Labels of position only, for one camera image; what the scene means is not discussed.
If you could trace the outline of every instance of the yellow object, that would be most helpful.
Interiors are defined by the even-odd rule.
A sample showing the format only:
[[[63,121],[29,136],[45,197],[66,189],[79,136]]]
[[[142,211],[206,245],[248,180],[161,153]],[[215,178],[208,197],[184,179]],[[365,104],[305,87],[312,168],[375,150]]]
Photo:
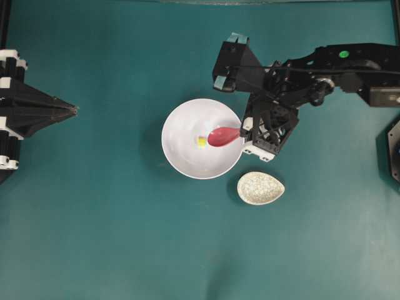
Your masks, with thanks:
[[[199,137],[197,138],[197,145],[198,145],[200,148],[206,147],[206,144],[207,144],[207,139],[206,139],[205,137],[199,136]]]

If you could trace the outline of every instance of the black frame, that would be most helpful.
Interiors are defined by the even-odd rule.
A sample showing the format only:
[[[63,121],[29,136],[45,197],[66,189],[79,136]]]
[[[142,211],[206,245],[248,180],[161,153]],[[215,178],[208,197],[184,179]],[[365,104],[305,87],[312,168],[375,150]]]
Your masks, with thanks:
[[[11,0],[0,0],[0,49],[6,48]]]

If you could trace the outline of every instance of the white bowl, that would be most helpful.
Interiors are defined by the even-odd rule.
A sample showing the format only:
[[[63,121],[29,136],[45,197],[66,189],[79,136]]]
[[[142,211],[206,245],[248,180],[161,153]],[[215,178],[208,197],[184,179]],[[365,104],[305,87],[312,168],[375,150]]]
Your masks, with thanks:
[[[161,133],[162,150],[180,173],[195,179],[211,179],[228,172],[242,154],[243,138],[224,147],[199,145],[218,127],[240,128],[238,116],[225,104],[195,99],[179,105],[167,117]]]

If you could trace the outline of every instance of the bowl rim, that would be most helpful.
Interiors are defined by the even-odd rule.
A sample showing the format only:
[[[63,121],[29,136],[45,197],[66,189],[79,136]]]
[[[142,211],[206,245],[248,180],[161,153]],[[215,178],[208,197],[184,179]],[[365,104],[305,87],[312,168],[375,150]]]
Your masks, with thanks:
[[[165,119],[164,124],[162,125],[162,130],[161,130],[161,146],[162,146],[162,151],[163,151],[163,153],[164,153],[165,158],[167,159],[167,161],[169,162],[169,164],[170,164],[175,170],[177,170],[179,173],[181,173],[181,174],[183,174],[183,175],[185,175],[185,176],[187,176],[187,177],[189,177],[189,178],[200,179],[200,180],[207,180],[207,179],[214,179],[214,178],[217,178],[217,177],[219,177],[219,176],[224,175],[224,174],[227,173],[228,171],[230,171],[230,170],[238,163],[238,161],[239,161],[240,157],[242,156],[242,153],[243,153],[243,152],[242,152],[242,151],[239,152],[239,154],[238,154],[236,160],[235,160],[235,161],[232,163],[232,165],[231,165],[228,169],[226,169],[225,171],[223,171],[223,172],[221,172],[221,173],[219,173],[219,174],[217,174],[217,175],[215,175],[215,176],[210,176],[210,177],[196,177],[196,176],[191,176],[191,175],[189,175],[189,174],[186,174],[185,172],[179,170],[179,169],[171,162],[171,160],[169,159],[168,155],[167,155],[166,152],[165,152],[165,149],[164,149],[164,138],[163,138],[163,137],[164,137],[165,125],[166,125],[168,119],[171,117],[171,115],[173,114],[173,112],[174,112],[175,110],[177,110],[177,109],[178,109],[179,107],[181,107],[183,104],[186,104],[186,103],[189,103],[189,102],[193,102],[193,101],[203,101],[203,100],[212,101],[212,102],[217,102],[217,103],[219,103],[219,104],[225,106],[226,108],[228,108],[228,109],[235,115],[235,117],[236,117],[238,123],[241,124],[241,121],[240,121],[238,115],[237,115],[228,105],[226,105],[226,104],[224,104],[224,103],[222,103],[222,102],[220,102],[220,101],[213,100],[213,99],[209,99],[209,98],[196,98],[196,99],[188,100],[188,101],[185,101],[185,102],[181,103],[181,104],[178,105],[177,107],[175,107],[175,108],[168,114],[168,117]]]

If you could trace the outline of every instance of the green light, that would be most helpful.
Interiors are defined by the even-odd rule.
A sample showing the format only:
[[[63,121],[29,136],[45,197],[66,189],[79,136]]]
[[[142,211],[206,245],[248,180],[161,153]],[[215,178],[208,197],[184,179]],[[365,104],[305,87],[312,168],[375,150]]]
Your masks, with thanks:
[[[339,53],[339,57],[340,57],[340,58],[348,58],[349,55],[350,55],[350,52],[347,51],[347,50],[344,50],[344,51],[342,51],[342,52]]]

